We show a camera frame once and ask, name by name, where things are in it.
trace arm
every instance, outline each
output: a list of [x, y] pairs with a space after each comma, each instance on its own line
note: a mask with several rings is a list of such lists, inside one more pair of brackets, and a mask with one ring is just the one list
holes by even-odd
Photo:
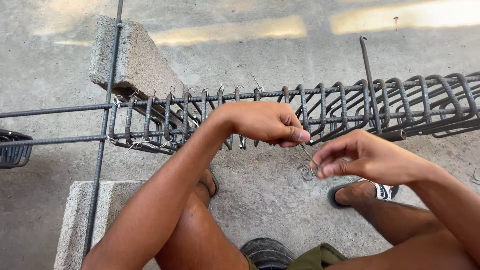
[[[349, 157], [352, 161], [338, 160]], [[317, 175], [358, 175], [408, 185], [480, 265], [480, 196], [439, 166], [362, 130], [328, 142], [314, 155]]]
[[282, 147], [310, 139], [288, 104], [220, 106], [128, 201], [82, 269], [141, 269], [168, 240], [196, 182], [232, 133]]

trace slide sandal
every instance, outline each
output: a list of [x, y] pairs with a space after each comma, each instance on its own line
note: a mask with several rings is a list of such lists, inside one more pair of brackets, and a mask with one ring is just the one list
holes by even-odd
[[218, 181], [217, 181], [217, 179], [216, 179], [215, 175], [213, 174], [212, 169], [210, 167], [208, 167], [208, 171], [212, 174], [213, 184], [215, 185], [215, 192], [213, 193], [213, 195], [210, 196], [210, 197], [213, 197], [217, 194], [218, 188], [220, 186], [219, 186]]
[[395, 186], [392, 187], [392, 191], [390, 192], [390, 189], [386, 188], [384, 185], [372, 182], [372, 181], [367, 180], [365, 178], [362, 178], [358, 181], [354, 181], [354, 182], [351, 182], [351, 183], [341, 184], [341, 185], [332, 187], [328, 191], [328, 195], [327, 195], [328, 200], [330, 201], [330, 204], [332, 204], [333, 207], [338, 208], [338, 209], [345, 209], [345, 208], [351, 207], [350, 205], [341, 205], [341, 204], [337, 203], [336, 200], [335, 200], [335, 193], [341, 188], [344, 188], [348, 185], [358, 183], [358, 182], [361, 182], [361, 181], [368, 181], [368, 182], [373, 183], [375, 185], [375, 188], [377, 189], [377, 199], [382, 200], [382, 201], [390, 201], [393, 197], [395, 197], [395, 195], [398, 193], [398, 190], [400, 188], [398, 185], [395, 185]]

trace concrete block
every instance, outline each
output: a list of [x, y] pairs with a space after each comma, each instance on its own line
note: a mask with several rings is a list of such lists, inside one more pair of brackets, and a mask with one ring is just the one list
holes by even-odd
[[[158, 51], [155, 42], [143, 26], [129, 19], [121, 21], [119, 49], [113, 93], [128, 99], [135, 90], [146, 100], [155, 93], [166, 98], [174, 86], [177, 96], [184, 90], [183, 82]], [[98, 16], [95, 42], [90, 59], [90, 81], [107, 89], [113, 50], [115, 19]]]
[[[144, 184], [144, 181], [100, 182], [92, 245], [98, 243], [123, 205]], [[93, 182], [73, 182], [67, 198], [54, 270], [79, 270], [85, 242], [88, 209]], [[151, 260], [144, 269], [159, 269]]]

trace hand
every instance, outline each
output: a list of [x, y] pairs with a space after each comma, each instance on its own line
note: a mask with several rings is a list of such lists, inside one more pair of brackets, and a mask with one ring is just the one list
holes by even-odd
[[272, 101], [241, 101], [227, 103], [212, 114], [224, 117], [233, 133], [281, 147], [294, 147], [310, 140], [292, 108]]
[[[352, 161], [338, 160], [348, 157]], [[433, 163], [363, 130], [354, 130], [322, 145], [313, 160], [321, 165], [318, 178], [357, 175], [370, 181], [397, 185], [422, 180]]]

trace forearm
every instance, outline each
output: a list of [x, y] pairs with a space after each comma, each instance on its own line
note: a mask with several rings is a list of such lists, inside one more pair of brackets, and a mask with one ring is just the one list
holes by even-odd
[[129, 200], [85, 265], [141, 269], [175, 229], [196, 182], [231, 134], [228, 120], [211, 114], [188, 142]]
[[480, 196], [434, 164], [424, 178], [409, 187], [480, 265]]

